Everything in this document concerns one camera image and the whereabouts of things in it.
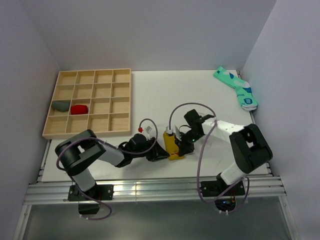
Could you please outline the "yellow sock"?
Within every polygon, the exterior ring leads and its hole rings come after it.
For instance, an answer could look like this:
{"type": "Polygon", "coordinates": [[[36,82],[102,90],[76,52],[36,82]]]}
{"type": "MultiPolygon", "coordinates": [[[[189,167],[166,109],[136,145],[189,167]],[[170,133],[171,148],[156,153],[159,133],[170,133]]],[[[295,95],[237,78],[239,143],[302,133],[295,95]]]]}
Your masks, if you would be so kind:
{"type": "Polygon", "coordinates": [[[175,134],[171,131],[167,132],[166,130],[163,133],[163,140],[165,145],[165,150],[169,154],[168,159],[170,161],[182,160],[185,156],[179,156],[179,148],[175,143],[175,134]]]}

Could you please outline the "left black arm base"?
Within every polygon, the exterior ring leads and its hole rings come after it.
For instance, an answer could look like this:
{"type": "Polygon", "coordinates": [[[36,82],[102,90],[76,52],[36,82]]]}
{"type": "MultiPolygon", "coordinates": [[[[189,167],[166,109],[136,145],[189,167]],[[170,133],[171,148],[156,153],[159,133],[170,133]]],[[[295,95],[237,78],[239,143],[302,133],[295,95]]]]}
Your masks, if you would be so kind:
{"type": "Polygon", "coordinates": [[[113,199],[113,184],[96,184],[88,191],[82,192],[77,185],[71,185],[67,200],[69,202],[79,202],[78,212],[83,216],[92,216],[98,213],[101,204],[96,200],[111,201],[113,199]]]}

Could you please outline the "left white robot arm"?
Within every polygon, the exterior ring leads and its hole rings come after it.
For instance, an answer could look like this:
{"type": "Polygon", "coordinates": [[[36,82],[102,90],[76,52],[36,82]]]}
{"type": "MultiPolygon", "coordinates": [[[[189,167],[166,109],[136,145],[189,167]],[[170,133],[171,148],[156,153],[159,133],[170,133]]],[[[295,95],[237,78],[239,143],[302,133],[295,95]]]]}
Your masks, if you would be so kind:
{"type": "Polygon", "coordinates": [[[170,156],[155,137],[147,139],[143,134],[137,133],[129,141],[115,147],[98,139],[90,129],[60,143],[55,148],[55,153],[58,162],[78,186],[79,194],[86,200],[95,198],[98,193],[96,181],[89,171],[89,166],[96,160],[123,168],[135,158],[157,162],[170,156]]]}

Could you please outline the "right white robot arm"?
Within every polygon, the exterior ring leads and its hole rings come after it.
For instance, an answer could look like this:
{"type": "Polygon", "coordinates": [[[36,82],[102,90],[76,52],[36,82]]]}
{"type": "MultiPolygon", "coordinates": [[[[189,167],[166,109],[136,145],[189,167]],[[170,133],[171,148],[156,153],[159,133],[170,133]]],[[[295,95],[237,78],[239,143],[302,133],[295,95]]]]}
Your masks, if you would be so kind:
{"type": "Polygon", "coordinates": [[[195,142],[205,137],[216,137],[230,144],[234,162],[218,174],[217,191],[229,194],[234,183],[273,158],[273,152],[259,127],[251,123],[238,125],[218,120],[212,114],[200,115],[195,109],[184,115],[189,130],[182,132],[175,127],[175,144],[180,157],[195,149],[195,142]]]}

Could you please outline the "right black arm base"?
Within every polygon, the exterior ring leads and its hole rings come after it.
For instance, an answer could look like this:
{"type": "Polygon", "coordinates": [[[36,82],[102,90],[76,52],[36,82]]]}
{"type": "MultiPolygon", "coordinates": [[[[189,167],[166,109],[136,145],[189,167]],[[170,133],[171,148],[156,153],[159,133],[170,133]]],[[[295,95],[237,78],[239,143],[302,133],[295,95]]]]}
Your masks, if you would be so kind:
{"type": "MultiPolygon", "coordinates": [[[[201,181],[200,182],[200,193],[204,198],[216,198],[219,194],[225,191],[229,185],[221,179],[201,181]]],[[[228,190],[223,197],[214,201],[215,206],[219,211],[226,212],[232,211],[236,208],[237,196],[244,196],[246,194],[245,187],[242,181],[238,182],[233,188],[228,190]]]]}

